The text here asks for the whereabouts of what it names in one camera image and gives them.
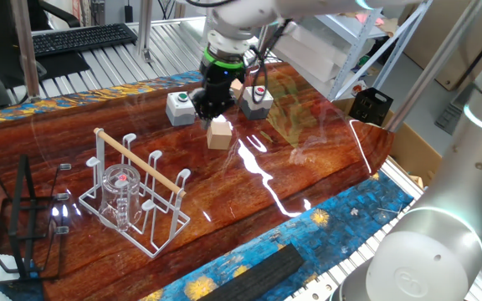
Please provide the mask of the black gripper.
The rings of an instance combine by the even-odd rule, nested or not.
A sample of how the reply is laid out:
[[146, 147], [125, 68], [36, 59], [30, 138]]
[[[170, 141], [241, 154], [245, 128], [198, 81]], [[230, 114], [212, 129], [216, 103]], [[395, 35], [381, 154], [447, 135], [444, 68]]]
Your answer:
[[217, 64], [202, 64], [200, 71], [203, 76], [202, 88], [197, 88], [190, 93], [190, 100], [197, 116], [201, 120], [201, 126], [207, 130], [211, 120], [219, 117], [235, 103], [230, 93], [230, 87], [234, 80], [238, 79], [242, 84], [246, 75], [246, 68], [225, 68]]

